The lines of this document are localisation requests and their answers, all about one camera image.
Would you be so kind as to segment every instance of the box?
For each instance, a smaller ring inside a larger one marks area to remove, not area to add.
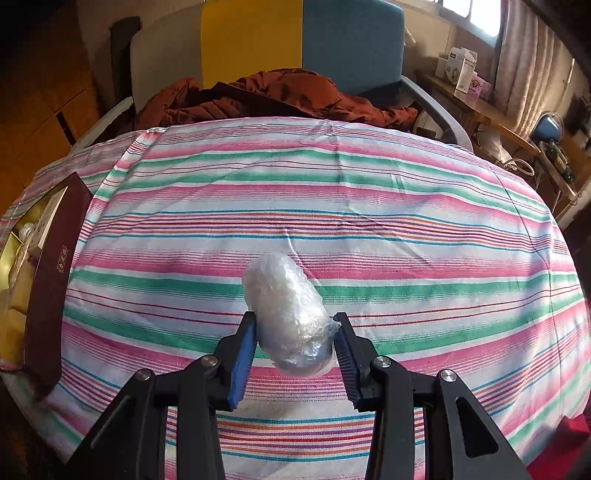
[[[476,69],[476,62],[478,60],[478,53],[467,48],[453,47],[447,58],[446,77],[457,86],[460,76],[463,73],[464,82],[462,83],[462,89],[460,91],[467,93],[470,81],[472,80],[472,73]]]
[[[490,102],[492,96],[492,85],[486,80],[483,80],[482,90],[480,91],[480,98],[485,102]]]
[[[56,193],[60,193],[59,202]],[[23,263],[6,309],[0,312],[0,370],[27,374],[38,398],[48,394],[61,378],[61,318],[66,289],[74,249],[92,200],[76,173],[29,209],[13,227],[0,255],[0,288],[4,290],[21,243],[18,231],[26,223],[39,222],[52,197],[53,218],[49,228],[43,229],[38,258],[30,257]]]
[[[437,68],[435,69],[435,77],[444,79],[445,78],[445,70],[447,68],[447,59],[443,57],[439,57],[437,59]]]
[[[481,79],[476,72],[472,74],[472,81],[470,82],[470,88],[468,88],[468,94],[478,98],[484,87],[484,80]]]

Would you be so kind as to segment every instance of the blue panel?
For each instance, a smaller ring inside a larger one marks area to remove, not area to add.
[[[302,68],[357,94],[400,81],[404,12],[382,0],[304,0]]]
[[[255,324],[252,323],[244,333],[238,357],[232,368],[230,393],[228,395],[228,405],[232,410],[234,410],[234,408],[238,406],[238,403],[244,398],[246,383],[248,382],[248,376],[251,373],[252,360],[255,358],[256,345]]]

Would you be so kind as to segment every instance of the wooden cabinet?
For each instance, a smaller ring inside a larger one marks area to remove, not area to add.
[[[23,32],[1,67],[0,216],[100,118],[74,0]]]

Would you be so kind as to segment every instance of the metal screw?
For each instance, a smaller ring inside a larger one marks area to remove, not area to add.
[[[442,370],[440,375],[445,382],[455,382],[457,380],[457,375],[453,370]]]
[[[213,367],[217,365],[217,358],[213,355],[205,355],[201,357],[201,364],[204,367]]]
[[[149,379],[151,376],[152,372],[147,368],[140,368],[136,373],[134,373],[134,377],[142,382]]]
[[[383,355],[377,356],[376,358],[374,358],[374,363],[378,367],[388,368],[390,365],[392,365],[392,359],[390,357]]]

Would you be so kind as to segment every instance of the red cloth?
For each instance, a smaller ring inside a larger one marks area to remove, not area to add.
[[[218,82],[206,90],[192,78],[179,79],[154,95],[124,131],[255,116],[299,116],[408,130],[417,110],[394,105],[379,109],[365,98],[340,92],[317,73],[281,69],[233,83]]]
[[[591,399],[585,413],[563,417],[548,446],[530,463],[527,471],[532,480],[562,480],[571,469],[584,443],[591,434]]]

